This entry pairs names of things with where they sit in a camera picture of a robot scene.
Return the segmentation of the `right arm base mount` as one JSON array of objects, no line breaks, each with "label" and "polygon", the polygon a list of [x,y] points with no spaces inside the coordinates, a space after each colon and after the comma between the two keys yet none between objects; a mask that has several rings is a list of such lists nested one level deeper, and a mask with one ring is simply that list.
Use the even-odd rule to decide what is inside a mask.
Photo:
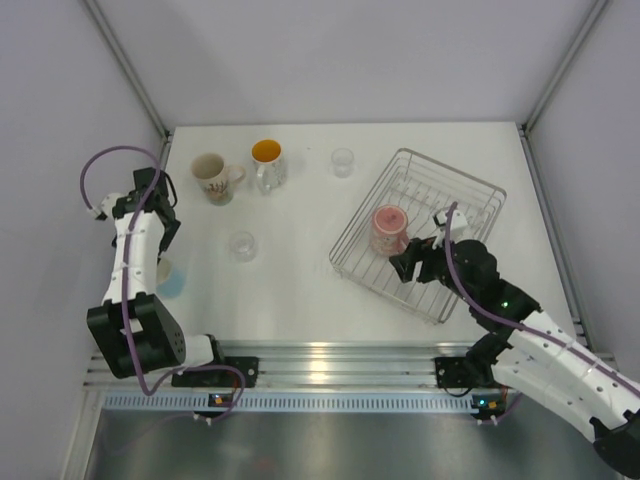
[{"label": "right arm base mount", "polygon": [[440,389],[472,389],[477,386],[465,357],[436,357],[434,368],[436,384]]}]

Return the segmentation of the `cream coral pattern mug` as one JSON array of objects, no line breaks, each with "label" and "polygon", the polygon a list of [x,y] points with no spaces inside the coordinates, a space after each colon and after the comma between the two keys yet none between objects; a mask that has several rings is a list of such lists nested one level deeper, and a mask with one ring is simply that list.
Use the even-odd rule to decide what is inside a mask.
[{"label": "cream coral pattern mug", "polygon": [[206,153],[192,161],[191,174],[212,204],[224,206],[233,199],[234,189],[245,179],[246,170],[227,163],[219,154]]}]

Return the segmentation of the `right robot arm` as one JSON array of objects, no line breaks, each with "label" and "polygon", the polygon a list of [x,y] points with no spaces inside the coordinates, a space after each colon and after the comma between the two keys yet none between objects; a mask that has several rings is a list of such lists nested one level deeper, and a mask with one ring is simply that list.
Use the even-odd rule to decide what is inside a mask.
[{"label": "right robot arm", "polygon": [[483,243],[437,245],[433,238],[415,238],[389,261],[404,283],[439,282],[486,330],[466,354],[473,382],[519,391],[578,430],[613,470],[638,478],[638,382],[607,365],[503,279]]}]

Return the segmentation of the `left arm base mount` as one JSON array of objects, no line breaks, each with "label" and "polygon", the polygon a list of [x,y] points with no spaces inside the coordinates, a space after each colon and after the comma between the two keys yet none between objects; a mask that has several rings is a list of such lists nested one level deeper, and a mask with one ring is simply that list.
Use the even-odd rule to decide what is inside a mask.
[{"label": "left arm base mount", "polygon": [[214,360],[189,367],[171,377],[175,388],[254,388],[259,373],[257,356],[228,355],[220,347],[214,349]]}]

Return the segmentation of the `light blue mug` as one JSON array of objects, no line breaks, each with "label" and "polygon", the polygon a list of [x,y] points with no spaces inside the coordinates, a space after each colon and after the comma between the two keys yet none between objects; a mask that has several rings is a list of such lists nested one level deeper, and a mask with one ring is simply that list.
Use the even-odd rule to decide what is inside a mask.
[{"label": "light blue mug", "polygon": [[183,291],[185,278],[180,269],[166,259],[161,258],[156,270],[156,291],[165,298],[176,298]]}]

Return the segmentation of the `pink patterned mug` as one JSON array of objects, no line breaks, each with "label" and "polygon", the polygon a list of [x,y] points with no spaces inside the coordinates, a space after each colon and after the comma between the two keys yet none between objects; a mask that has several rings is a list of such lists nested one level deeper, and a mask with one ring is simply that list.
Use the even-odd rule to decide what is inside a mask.
[{"label": "pink patterned mug", "polygon": [[371,219],[370,246],[382,256],[403,253],[408,244],[408,216],[396,205],[378,207]]}]

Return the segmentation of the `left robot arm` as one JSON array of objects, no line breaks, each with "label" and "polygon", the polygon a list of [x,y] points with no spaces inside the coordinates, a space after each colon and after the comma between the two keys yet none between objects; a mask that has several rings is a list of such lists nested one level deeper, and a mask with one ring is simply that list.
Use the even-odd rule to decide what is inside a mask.
[{"label": "left robot arm", "polygon": [[157,294],[161,256],[181,226],[166,175],[148,167],[136,170],[133,180],[134,189],[112,206],[114,265],[102,303],[87,312],[88,328],[118,379],[179,367],[218,385],[228,363],[215,338],[187,337]]}]

